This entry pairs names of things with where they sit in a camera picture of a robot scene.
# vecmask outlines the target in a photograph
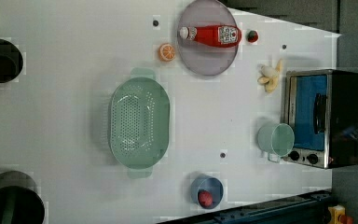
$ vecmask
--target oven window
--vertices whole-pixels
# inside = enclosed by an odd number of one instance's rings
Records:
[[[314,107],[318,94],[327,94],[326,75],[296,78],[295,147],[324,150],[324,132],[315,133],[314,127]]]

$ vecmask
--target oven knob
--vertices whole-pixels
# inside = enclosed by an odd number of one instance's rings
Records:
[[[307,160],[310,162],[310,164],[314,165],[316,163],[318,163],[319,159],[318,159],[318,156],[315,155],[315,154],[310,154],[308,157],[307,157]]]
[[[300,159],[300,154],[298,154],[298,152],[296,151],[292,151],[289,154],[290,159],[292,159],[292,161],[298,161],[298,159]]]

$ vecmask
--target mug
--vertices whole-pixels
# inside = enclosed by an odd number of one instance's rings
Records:
[[[33,179],[19,171],[0,174],[0,223],[42,224],[45,205]]]
[[[257,143],[261,150],[268,153],[269,161],[279,162],[281,157],[292,151],[295,134],[285,123],[267,123],[258,131]],[[274,154],[278,156],[277,160],[272,159]]]
[[[22,55],[12,43],[0,39],[0,83],[15,79],[23,67]]]

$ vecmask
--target mug handle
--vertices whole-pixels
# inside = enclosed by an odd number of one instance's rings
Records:
[[[149,168],[144,168],[142,170],[134,170],[131,168],[128,168],[127,170],[127,176],[130,179],[141,179],[141,178],[148,178],[153,173],[153,166]]]
[[[272,156],[272,154],[271,154],[271,153],[268,153],[268,156],[267,156],[268,161],[273,161],[273,162],[276,162],[276,163],[279,163],[279,162],[281,161],[281,157],[280,157],[280,156],[277,157],[278,159],[277,159],[276,161],[273,160],[271,156]]]
[[[134,77],[148,77],[150,79],[156,80],[156,73],[149,68],[135,67],[131,70],[131,78]]]

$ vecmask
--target toaster oven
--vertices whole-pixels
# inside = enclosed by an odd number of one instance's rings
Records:
[[[288,72],[283,121],[295,133],[293,151],[283,159],[319,168],[350,165],[357,140],[334,136],[358,124],[358,74],[338,70]]]

